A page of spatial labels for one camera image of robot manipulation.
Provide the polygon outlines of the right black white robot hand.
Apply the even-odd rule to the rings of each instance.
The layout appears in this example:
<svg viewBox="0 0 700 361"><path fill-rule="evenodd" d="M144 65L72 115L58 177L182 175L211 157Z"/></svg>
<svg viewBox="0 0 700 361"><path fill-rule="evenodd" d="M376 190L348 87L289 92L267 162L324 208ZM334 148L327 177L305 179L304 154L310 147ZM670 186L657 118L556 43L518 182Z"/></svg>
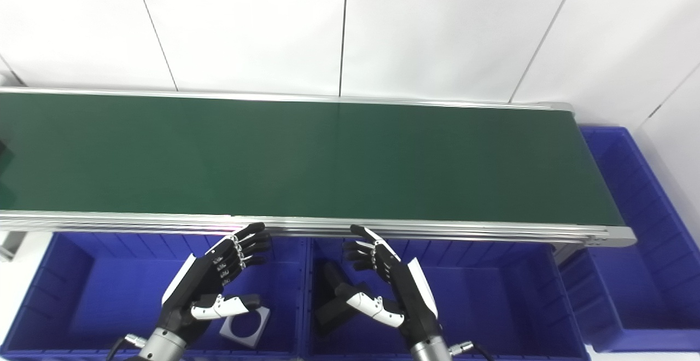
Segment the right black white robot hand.
<svg viewBox="0 0 700 361"><path fill-rule="evenodd" d="M388 284L395 306L387 309L379 296L371 297L345 283L336 287L336 297L375 321L396 328L408 348L442 336L437 306L418 260L402 261L385 239L367 227L353 224L349 230L361 240L343 244L346 259L356 271L373 271Z"/></svg>

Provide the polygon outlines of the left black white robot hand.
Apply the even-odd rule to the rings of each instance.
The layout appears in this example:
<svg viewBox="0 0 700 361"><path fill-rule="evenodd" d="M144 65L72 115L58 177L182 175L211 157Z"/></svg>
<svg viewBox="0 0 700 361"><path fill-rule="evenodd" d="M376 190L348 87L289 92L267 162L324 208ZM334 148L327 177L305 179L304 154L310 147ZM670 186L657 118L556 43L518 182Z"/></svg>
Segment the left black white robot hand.
<svg viewBox="0 0 700 361"><path fill-rule="evenodd" d="M258 222L224 236L203 256L191 254L162 297L156 333L172 334L189 346L213 319L260 308L259 295L224 294L224 288L245 269L264 264L261 253L270 247L271 236L265 224Z"/></svg>

